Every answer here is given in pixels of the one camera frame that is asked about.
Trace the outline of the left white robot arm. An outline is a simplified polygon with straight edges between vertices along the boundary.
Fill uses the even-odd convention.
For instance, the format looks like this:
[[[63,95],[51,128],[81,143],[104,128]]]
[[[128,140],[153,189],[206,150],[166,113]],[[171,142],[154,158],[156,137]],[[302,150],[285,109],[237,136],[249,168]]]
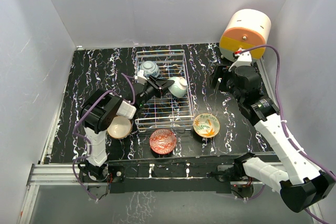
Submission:
[[[128,120],[135,119],[144,104],[153,97],[161,98],[174,84],[173,80],[148,77],[144,84],[132,83],[125,76],[129,91],[125,97],[113,90],[99,89],[82,105],[80,120],[75,125],[73,135],[84,139],[88,144],[88,154],[79,158],[81,168],[91,167],[90,175],[96,181],[104,181],[108,177],[106,152],[106,131],[117,116]]]

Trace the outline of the blue white patterned bowl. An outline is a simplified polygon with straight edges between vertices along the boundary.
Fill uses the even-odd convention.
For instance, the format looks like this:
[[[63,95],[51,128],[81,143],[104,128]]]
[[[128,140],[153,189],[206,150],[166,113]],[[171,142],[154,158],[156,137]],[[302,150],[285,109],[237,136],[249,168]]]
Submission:
[[[140,70],[143,70],[144,77],[146,78],[149,76],[157,78],[160,74],[158,65],[153,61],[145,61],[141,63]]]

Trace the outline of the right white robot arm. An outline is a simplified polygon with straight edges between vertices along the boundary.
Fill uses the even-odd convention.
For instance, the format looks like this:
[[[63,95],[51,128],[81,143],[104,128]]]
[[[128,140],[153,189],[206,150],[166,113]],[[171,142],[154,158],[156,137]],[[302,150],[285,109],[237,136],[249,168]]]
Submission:
[[[240,180],[252,177],[271,187],[293,212],[301,212],[326,198],[335,180],[292,146],[282,128],[279,108],[260,91],[261,77],[254,67],[230,69],[220,64],[211,74],[209,84],[234,97],[241,114],[267,140],[285,168],[280,170],[247,153],[234,160],[234,176]]]

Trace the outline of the pale green bowl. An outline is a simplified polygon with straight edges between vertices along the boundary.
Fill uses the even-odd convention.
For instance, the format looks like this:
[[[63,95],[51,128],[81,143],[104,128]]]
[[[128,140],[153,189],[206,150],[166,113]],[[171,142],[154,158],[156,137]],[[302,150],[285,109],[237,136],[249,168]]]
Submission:
[[[187,80],[183,77],[170,77],[169,80],[174,81],[169,87],[170,93],[177,98],[184,97],[188,88]]]

